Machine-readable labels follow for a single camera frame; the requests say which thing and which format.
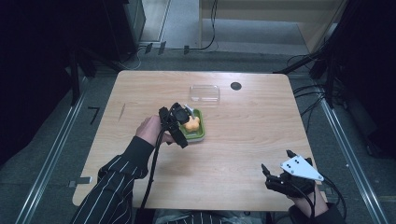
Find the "wooden table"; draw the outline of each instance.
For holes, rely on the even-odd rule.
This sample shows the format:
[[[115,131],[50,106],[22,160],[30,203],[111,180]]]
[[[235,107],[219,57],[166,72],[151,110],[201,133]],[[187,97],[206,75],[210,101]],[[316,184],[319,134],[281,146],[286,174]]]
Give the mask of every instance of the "wooden table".
[[[202,21],[211,18],[213,2],[199,0],[200,46]],[[296,22],[309,52],[315,52],[346,5],[347,0],[221,0],[216,19]]]
[[[235,81],[241,90],[231,89]],[[313,156],[288,77],[278,74],[119,73],[81,175],[92,176],[92,183],[78,185],[73,203],[82,202],[99,168],[124,151],[144,118],[162,106],[188,103],[190,86],[196,84],[220,89],[218,105],[190,105],[203,113],[205,139],[184,149],[162,144],[146,207],[287,211],[291,201],[265,187],[261,164],[277,175],[288,159],[286,149]],[[135,207],[148,179],[135,181]]]

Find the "green container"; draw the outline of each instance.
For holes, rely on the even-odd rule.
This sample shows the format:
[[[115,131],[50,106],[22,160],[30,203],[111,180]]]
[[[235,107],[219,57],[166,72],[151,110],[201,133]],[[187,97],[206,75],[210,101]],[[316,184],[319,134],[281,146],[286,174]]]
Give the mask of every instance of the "green container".
[[[188,133],[182,125],[179,126],[179,128],[183,132],[184,136],[186,136],[187,142],[189,142],[189,143],[200,142],[200,141],[204,140],[204,138],[205,138],[205,126],[204,126],[204,120],[202,118],[201,110],[194,109],[194,116],[196,118],[199,118],[199,120],[200,120],[199,129],[197,131]]]

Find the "hand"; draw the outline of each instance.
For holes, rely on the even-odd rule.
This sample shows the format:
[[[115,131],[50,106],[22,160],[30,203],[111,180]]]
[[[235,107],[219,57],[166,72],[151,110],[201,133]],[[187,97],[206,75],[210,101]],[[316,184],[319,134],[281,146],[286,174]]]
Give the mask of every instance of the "hand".
[[[161,120],[158,116],[151,116],[150,118],[146,118],[140,126],[136,129],[136,136],[150,143],[155,147],[155,143],[157,142],[158,134],[161,131]],[[163,142],[171,142],[174,143],[175,140],[168,133],[163,134]]]
[[[327,210],[329,210],[329,207],[327,206],[326,202],[324,201],[322,195],[320,194],[320,190],[318,189],[318,186],[315,185],[315,194],[316,194],[316,199],[315,199],[315,217],[325,213]],[[314,203],[314,192],[310,193],[307,195],[308,198],[311,200],[312,203]],[[291,198],[294,204],[307,216],[311,216],[311,206],[309,205],[308,201],[306,198]]]

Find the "table top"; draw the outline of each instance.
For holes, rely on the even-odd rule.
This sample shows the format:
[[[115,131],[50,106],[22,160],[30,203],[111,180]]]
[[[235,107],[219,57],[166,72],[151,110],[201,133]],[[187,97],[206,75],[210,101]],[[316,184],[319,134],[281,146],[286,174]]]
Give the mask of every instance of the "table top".
[[[233,90],[233,82],[242,88]],[[192,85],[219,86],[219,104],[190,102]],[[97,182],[98,170],[129,145],[144,118],[175,102],[201,110],[205,139],[185,148],[161,145],[147,208],[289,209],[292,202],[286,196],[265,187],[261,168],[264,163],[273,175],[282,173],[286,149],[313,159],[288,77],[219,72],[120,72],[81,174],[92,182],[77,186],[75,205]],[[134,182],[135,207],[148,180]]]

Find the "plastic container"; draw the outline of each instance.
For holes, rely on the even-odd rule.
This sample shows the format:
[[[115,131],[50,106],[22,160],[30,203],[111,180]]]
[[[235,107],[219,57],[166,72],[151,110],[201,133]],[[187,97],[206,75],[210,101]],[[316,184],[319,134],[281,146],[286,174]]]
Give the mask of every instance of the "plastic container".
[[[192,85],[190,87],[189,104],[192,105],[218,105],[220,89],[216,85]]]
[[[194,116],[200,120],[199,129],[197,131],[189,133],[182,125],[180,125],[180,130],[183,132],[184,136],[186,136],[187,142],[189,143],[200,142],[205,138],[205,126],[201,110],[194,109]]]

